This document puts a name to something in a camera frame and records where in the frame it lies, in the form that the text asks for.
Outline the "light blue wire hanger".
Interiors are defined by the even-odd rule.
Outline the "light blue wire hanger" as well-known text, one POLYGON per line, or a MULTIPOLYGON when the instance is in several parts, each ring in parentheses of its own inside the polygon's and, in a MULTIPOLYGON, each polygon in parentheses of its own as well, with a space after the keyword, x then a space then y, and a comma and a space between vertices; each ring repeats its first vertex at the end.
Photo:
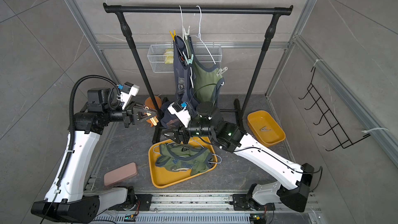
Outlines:
POLYGON ((222 161, 204 138, 191 138, 187 144, 160 142, 149 149, 149 154, 154 157, 156 168, 173 173, 189 172, 192 176, 205 173, 222 161))

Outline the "green printed tank top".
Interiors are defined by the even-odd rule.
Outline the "green printed tank top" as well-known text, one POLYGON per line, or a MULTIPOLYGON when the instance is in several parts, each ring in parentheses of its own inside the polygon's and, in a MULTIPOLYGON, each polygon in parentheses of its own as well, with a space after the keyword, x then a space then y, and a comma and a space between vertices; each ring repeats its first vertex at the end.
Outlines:
POLYGON ((170 172, 190 171, 190 175, 205 173, 215 166, 213 153, 206 147, 168 143, 159 146, 160 156, 155 166, 170 172))

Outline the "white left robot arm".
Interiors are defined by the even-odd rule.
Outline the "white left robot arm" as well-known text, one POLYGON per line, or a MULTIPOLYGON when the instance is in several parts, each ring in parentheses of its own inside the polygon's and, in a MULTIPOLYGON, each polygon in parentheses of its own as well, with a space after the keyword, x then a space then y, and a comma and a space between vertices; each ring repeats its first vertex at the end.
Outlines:
POLYGON ((111 122, 122 122, 127 128, 156 116, 155 110, 132 100, 139 89, 129 82, 118 85, 100 75, 84 76, 74 84, 69 98, 69 134, 62 162, 44 200, 33 203, 31 214, 55 223, 87 224, 109 208, 118 205, 134 207, 137 204, 132 186, 85 194, 85 178, 105 127, 111 122), (89 90, 86 104, 76 113, 76 92, 88 79, 101 79, 112 87, 89 90))

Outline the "orange clothespin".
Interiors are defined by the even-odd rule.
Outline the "orange clothespin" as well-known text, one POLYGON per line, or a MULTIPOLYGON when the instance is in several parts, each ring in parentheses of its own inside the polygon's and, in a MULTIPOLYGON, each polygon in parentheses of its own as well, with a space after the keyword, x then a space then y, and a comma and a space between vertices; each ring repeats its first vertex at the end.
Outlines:
MULTIPOLYGON (((155 114, 157 113, 156 110, 154 110, 148 106, 146 106, 145 109, 150 110, 150 111, 154 112, 155 114)), ((148 113, 147 113, 147 115, 152 116, 150 119, 147 120, 147 122, 150 123, 151 127, 157 126, 159 123, 157 116, 153 115, 153 114, 148 114, 148 113)))

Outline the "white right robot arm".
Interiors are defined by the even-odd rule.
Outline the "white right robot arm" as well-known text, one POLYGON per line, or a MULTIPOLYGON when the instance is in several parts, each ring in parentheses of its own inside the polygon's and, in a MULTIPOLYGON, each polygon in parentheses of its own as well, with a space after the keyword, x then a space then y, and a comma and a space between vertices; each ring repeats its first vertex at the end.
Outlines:
POLYGON ((167 105, 167 112, 178 120, 176 126, 163 132, 174 142, 186 145, 193 138, 208 138, 206 144, 242 157, 276 179, 272 184, 252 184, 244 208, 261 209, 282 203, 293 211, 305 211, 314 167, 297 164, 268 149, 238 125, 225 121, 220 109, 210 102, 192 110, 188 102, 178 100, 167 105))

